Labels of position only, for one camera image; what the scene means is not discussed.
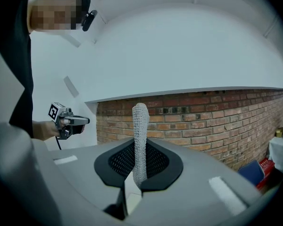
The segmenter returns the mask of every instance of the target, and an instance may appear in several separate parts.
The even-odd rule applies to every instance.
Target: textured gray fabric object
[[[148,109],[143,103],[138,103],[133,107],[132,115],[135,143],[135,167],[133,168],[133,179],[135,184],[140,188],[142,182],[147,179],[146,140],[150,117]]]

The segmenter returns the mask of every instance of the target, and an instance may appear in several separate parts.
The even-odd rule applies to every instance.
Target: black shirt
[[[24,129],[30,137],[33,137],[31,40],[26,21],[28,0],[6,1],[12,6],[2,17],[0,24],[0,53],[12,73],[25,88],[9,123]]]

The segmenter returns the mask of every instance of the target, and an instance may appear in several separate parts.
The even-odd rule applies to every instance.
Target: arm
[[[45,141],[60,134],[53,121],[33,121],[33,137]]]

